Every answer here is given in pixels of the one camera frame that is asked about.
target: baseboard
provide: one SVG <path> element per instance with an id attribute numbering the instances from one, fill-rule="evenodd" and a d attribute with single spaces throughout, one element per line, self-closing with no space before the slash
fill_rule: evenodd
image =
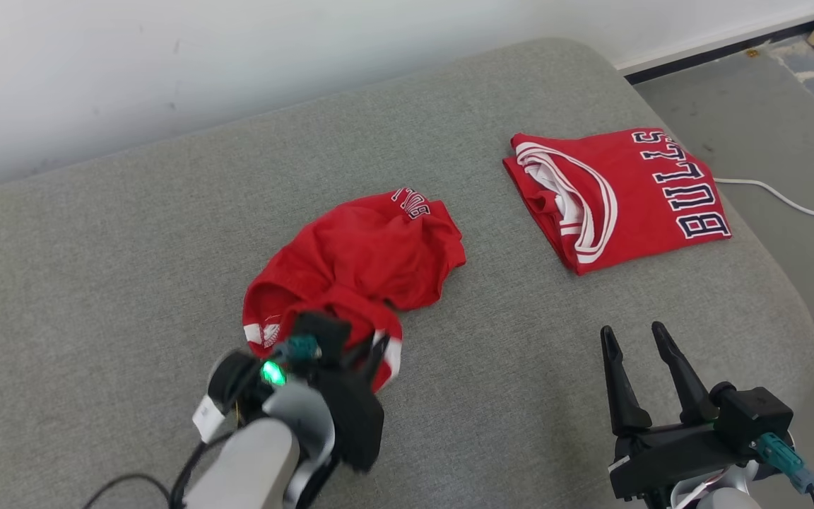
<path id="1" fill-rule="evenodd" d="M 714 49 L 736 45 L 738 42 L 748 41 L 763 35 L 786 30 L 788 28 L 814 22 L 814 6 L 802 8 L 797 11 L 783 13 L 759 23 L 739 26 L 714 35 L 682 42 L 680 45 L 662 49 L 660 52 L 637 57 L 626 62 L 614 64 L 622 74 L 629 76 L 637 72 L 646 71 L 661 65 L 670 64 Z"/>

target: printed lettering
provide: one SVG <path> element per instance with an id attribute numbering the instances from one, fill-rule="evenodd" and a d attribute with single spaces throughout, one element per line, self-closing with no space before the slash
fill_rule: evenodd
<path id="1" fill-rule="evenodd" d="M 703 235 L 731 236 L 730 228 L 717 212 L 693 213 L 690 216 L 678 217 L 678 226 L 686 238 L 697 238 Z"/>
<path id="2" fill-rule="evenodd" d="M 652 177 L 659 184 L 668 182 L 669 180 L 678 180 L 678 178 L 702 178 L 704 174 L 695 163 L 681 161 L 678 162 L 679 167 L 687 168 L 687 171 L 678 171 L 675 173 L 653 173 Z"/>
<path id="3" fill-rule="evenodd" d="M 654 158 L 674 159 L 679 161 L 687 160 L 687 154 L 684 154 L 683 149 L 678 144 L 668 143 L 665 145 L 665 148 L 667 148 L 669 152 L 642 151 L 639 152 L 639 154 L 642 156 L 643 159 L 646 160 Z"/>
<path id="4" fill-rule="evenodd" d="M 422 216 L 424 213 L 432 213 L 432 210 L 429 209 L 426 203 L 426 197 L 422 194 L 417 193 L 410 187 L 401 187 L 397 191 L 391 195 L 391 200 L 397 202 L 400 199 L 401 194 L 406 193 L 404 196 L 404 200 L 401 201 L 401 209 L 407 213 L 407 216 L 410 219 L 417 219 L 417 217 Z"/>
<path id="5" fill-rule="evenodd" d="M 708 184 L 688 187 L 663 187 L 662 192 L 674 210 L 692 209 L 695 206 L 713 205 L 714 191 Z"/>
<path id="6" fill-rule="evenodd" d="M 671 136 L 666 135 L 664 132 L 660 130 L 652 131 L 637 130 L 636 132 L 633 133 L 634 143 L 660 143 L 662 141 L 674 143 L 674 141 L 671 139 Z"/>

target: green led light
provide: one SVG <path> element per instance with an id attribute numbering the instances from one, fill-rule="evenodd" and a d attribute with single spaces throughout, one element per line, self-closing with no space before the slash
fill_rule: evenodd
<path id="1" fill-rule="evenodd" d="M 263 380 L 268 381 L 268 383 L 274 385 L 285 384 L 285 373 L 275 362 L 266 361 L 266 363 L 262 365 L 261 373 Z"/>

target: basketball jersey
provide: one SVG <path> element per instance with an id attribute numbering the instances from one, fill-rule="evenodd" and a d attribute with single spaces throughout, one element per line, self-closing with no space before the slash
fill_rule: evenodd
<path id="1" fill-rule="evenodd" d="M 409 187 L 356 199 L 306 225 L 269 260 L 244 296 L 244 334 L 261 358 L 288 338 L 304 310 L 350 322 L 346 351 L 388 334 L 375 391 L 401 366 L 403 333 L 389 304 L 411 310 L 435 303 L 445 278 L 465 261 L 461 231 L 442 202 Z"/>
<path id="2" fill-rule="evenodd" d="M 662 129 L 583 139 L 517 134 L 505 168 L 563 263 L 578 274 L 730 238 L 708 167 Z"/>

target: white wall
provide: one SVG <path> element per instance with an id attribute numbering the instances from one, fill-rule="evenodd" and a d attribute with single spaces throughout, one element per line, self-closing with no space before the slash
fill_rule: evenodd
<path id="1" fill-rule="evenodd" d="M 0 0 L 0 182 L 511 42 L 621 71 L 814 19 L 814 0 Z"/>

